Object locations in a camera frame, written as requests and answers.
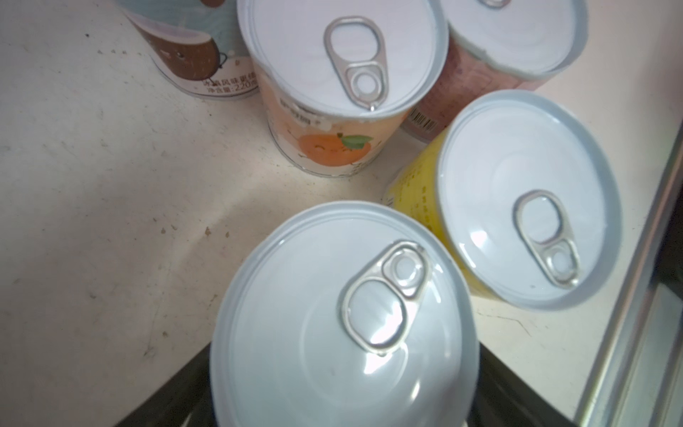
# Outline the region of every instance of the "white countertop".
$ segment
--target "white countertop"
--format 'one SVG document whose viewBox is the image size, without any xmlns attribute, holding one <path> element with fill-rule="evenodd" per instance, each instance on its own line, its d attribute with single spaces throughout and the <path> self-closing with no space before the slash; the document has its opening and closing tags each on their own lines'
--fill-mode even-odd
<svg viewBox="0 0 683 427">
<path fill-rule="evenodd" d="M 576 309 L 474 299 L 482 342 L 570 417 L 683 117 L 683 2 L 589 9 L 583 56 L 538 92 L 611 162 L 619 262 Z M 258 95 L 187 96 L 146 47 L 109 1 L 0 5 L 0 424 L 114 424 L 206 345 L 268 233 L 321 202 L 378 201 L 422 147 L 398 133 L 358 176 L 307 175 L 276 149 Z"/>
</svg>

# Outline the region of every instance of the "can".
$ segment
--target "can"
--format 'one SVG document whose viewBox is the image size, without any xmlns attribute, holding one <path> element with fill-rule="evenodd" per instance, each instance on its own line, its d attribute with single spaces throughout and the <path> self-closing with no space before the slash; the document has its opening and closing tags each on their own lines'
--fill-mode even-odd
<svg viewBox="0 0 683 427">
<path fill-rule="evenodd" d="M 621 245 L 619 193 L 602 150 L 571 113 L 521 89 L 472 102 L 383 202 L 449 247 L 472 294 L 525 309 L 586 301 Z"/>
<path fill-rule="evenodd" d="M 235 0 L 117 0 L 161 74 L 205 99 L 241 99 L 258 84 Z"/>
<path fill-rule="evenodd" d="M 238 17 L 275 143 L 319 176 L 375 159 L 446 57 L 437 0 L 239 0 Z"/>
<path fill-rule="evenodd" d="M 261 243 L 227 289 L 210 354 L 221 427 L 460 426 L 478 370 L 448 251 L 368 202 L 316 206 Z"/>
<path fill-rule="evenodd" d="M 402 128 L 432 141 L 470 102 L 500 89 L 535 90 L 571 65 L 588 40 L 583 0 L 444 0 L 448 56 Z"/>
</svg>

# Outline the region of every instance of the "pull tab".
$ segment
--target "pull tab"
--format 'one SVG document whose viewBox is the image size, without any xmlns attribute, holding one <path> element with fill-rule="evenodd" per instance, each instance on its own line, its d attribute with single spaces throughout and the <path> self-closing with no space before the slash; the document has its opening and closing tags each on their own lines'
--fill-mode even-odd
<svg viewBox="0 0 683 427">
<path fill-rule="evenodd" d="M 479 0 L 481 4 L 491 9 L 502 9 L 508 5 L 511 0 Z"/>
<path fill-rule="evenodd" d="M 379 255 L 341 294 L 341 322 L 346 333 L 363 350 L 379 356 L 396 351 L 406 340 L 413 325 L 432 267 L 427 252 L 417 243 L 401 240 Z M 352 323 L 351 299 L 363 285 L 380 282 L 396 296 L 401 308 L 397 331 L 388 340 L 373 343 L 363 337 Z"/>
<path fill-rule="evenodd" d="M 559 227 L 555 235 L 538 242 L 533 240 L 524 230 L 522 212 L 531 200 L 547 199 L 557 211 Z M 514 225 L 520 237 L 527 244 L 529 252 L 545 273 L 548 280 L 563 289 L 571 289 L 579 284 L 581 263 L 579 251 L 574 243 L 574 234 L 564 206 L 550 191 L 534 190 L 517 199 L 514 206 Z"/>
<path fill-rule="evenodd" d="M 361 24 L 370 28 L 377 39 L 377 53 L 367 61 L 350 62 L 337 54 L 332 46 L 332 32 L 340 25 Z M 324 35 L 325 50 L 332 59 L 339 80 L 348 97 L 355 104 L 375 111 L 387 99 L 389 77 L 385 41 L 377 24 L 362 16 L 345 16 L 327 26 Z"/>
</svg>

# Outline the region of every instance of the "can label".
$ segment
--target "can label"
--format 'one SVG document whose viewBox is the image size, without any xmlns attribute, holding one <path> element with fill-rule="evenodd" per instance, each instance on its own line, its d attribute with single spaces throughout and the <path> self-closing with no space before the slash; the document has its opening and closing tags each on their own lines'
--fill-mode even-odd
<svg viewBox="0 0 683 427">
<path fill-rule="evenodd" d="M 434 87 L 410 110 L 402 128 L 416 138 L 431 141 L 451 124 L 470 102 L 501 89 L 534 90 L 544 81 L 526 81 L 494 70 L 451 37 L 446 63 Z"/>
<path fill-rule="evenodd" d="M 118 0 L 152 60 L 191 94 L 231 98 L 258 87 L 235 0 Z"/>
<path fill-rule="evenodd" d="M 275 143 L 296 165 L 323 176 L 353 175 L 372 162 L 408 113 L 349 120 L 310 111 L 281 91 L 256 66 Z"/>
<path fill-rule="evenodd" d="M 436 166 L 441 146 L 448 132 L 442 132 L 389 185 L 382 197 L 383 204 L 416 219 L 448 248 L 472 295 L 488 299 L 500 298 L 469 270 L 467 263 L 453 248 L 441 219 L 441 208 L 436 196 Z"/>
</svg>

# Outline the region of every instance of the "white can lid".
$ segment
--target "white can lid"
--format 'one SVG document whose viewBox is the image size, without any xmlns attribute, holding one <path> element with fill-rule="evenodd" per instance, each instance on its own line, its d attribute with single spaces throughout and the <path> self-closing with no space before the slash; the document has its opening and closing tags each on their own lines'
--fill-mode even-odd
<svg viewBox="0 0 683 427">
<path fill-rule="evenodd" d="M 318 113 L 383 118 L 404 111 L 429 91 L 445 61 L 448 29 L 436 0 L 240 0 L 238 15 L 252 57 L 296 102 Z M 331 46 L 354 63 L 377 54 L 386 81 L 354 83 L 362 92 L 386 85 L 386 98 L 373 111 L 351 99 L 340 77 L 346 72 L 325 46 L 327 27 L 349 16 L 372 24 L 336 27 Z"/>
<path fill-rule="evenodd" d="M 443 9 L 459 44 L 524 79 L 568 67 L 588 39 L 583 0 L 444 0 Z"/>
<path fill-rule="evenodd" d="M 438 160 L 437 192 L 461 258 L 519 307 L 579 304 L 617 259 L 622 212 L 607 160 L 573 115 L 532 92 L 493 92 L 458 115 Z M 565 236 L 544 244 L 560 224 Z"/>
<path fill-rule="evenodd" d="M 394 271 L 407 310 L 377 284 Z M 361 339 L 393 349 L 363 348 L 343 313 Z M 215 413 L 221 427 L 461 425 L 478 347 L 462 275 L 429 231 L 377 204 L 321 205 L 275 230 L 230 284 L 211 345 Z"/>
</svg>

